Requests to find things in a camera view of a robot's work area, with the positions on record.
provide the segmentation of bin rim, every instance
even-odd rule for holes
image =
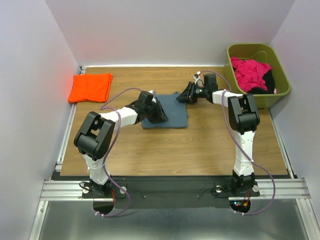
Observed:
[[[269,49],[271,49],[272,52],[273,52],[274,55],[275,55],[275,58],[277,59],[279,65],[280,65],[280,67],[281,67],[281,70],[282,70],[282,72],[283,72],[283,74],[284,74],[284,76],[285,76],[285,80],[287,81],[289,87],[288,87],[288,89],[287,89],[285,92],[283,92],[283,93],[276,93],[276,94],[272,94],[272,95],[270,95],[270,96],[284,96],[284,95],[287,95],[287,94],[290,92],[291,86],[290,86],[290,83],[288,82],[287,74],[286,74],[286,72],[284,71],[284,68],[282,67],[281,62],[279,61],[279,58],[278,58],[275,50],[274,50],[271,46],[269,46],[269,45],[267,45],[267,44],[265,44],[265,43],[262,43],[262,42],[234,43],[234,44],[230,45],[230,46],[226,49],[226,55],[227,55],[227,57],[228,57],[228,61],[229,61],[230,66],[232,66],[232,63],[231,63],[231,59],[230,59],[230,55],[229,55],[229,49],[230,49],[231,47],[233,47],[233,46],[236,46],[236,45],[264,45],[264,46],[268,47]],[[237,78],[236,78],[236,75],[235,75],[235,72],[234,72],[234,71],[232,71],[232,75],[233,75],[233,77],[234,77],[234,79],[235,79],[235,85],[236,85],[236,87],[241,91],[242,94],[247,94],[247,92],[243,91],[243,90],[239,87],[238,81],[237,81]],[[265,94],[254,94],[254,96],[265,96]]]

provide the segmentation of cloth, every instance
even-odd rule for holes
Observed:
[[[163,129],[179,129],[186,128],[188,126],[188,114],[187,106],[185,103],[178,102],[176,99],[180,95],[179,92],[175,92],[169,95],[156,95],[160,101],[165,115],[168,117],[168,121],[159,123],[150,123],[147,118],[142,121],[142,128],[163,128]]]
[[[107,101],[112,77],[110,73],[75,75],[68,102]]]
[[[274,77],[272,76],[271,70],[267,71],[265,75],[263,75],[262,79],[265,82],[266,90],[260,87],[253,87],[251,90],[247,91],[249,94],[276,94],[277,90],[275,89],[276,84]]]
[[[260,63],[253,59],[243,61],[234,56],[230,59],[232,66],[236,68],[234,74],[238,85],[244,92],[247,93],[255,87],[267,91],[263,76],[272,69],[269,64]]]

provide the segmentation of black cloth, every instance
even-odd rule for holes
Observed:
[[[264,90],[260,87],[253,87],[250,91],[248,91],[248,94],[274,94],[276,83],[274,76],[272,76],[271,70],[267,71],[265,75],[263,75],[262,79],[265,81],[265,86],[267,90]]]

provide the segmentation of white baseboard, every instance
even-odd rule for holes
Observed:
[[[144,67],[184,67],[184,68],[207,68],[207,67],[224,67],[223,64],[109,64],[109,65],[90,65],[87,68],[144,68]]]

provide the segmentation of pink cloth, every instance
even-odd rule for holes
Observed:
[[[244,92],[248,92],[255,87],[268,90],[262,77],[272,69],[269,64],[260,63],[253,59],[243,61],[235,56],[230,59],[232,66],[236,68],[234,74],[238,85]]]

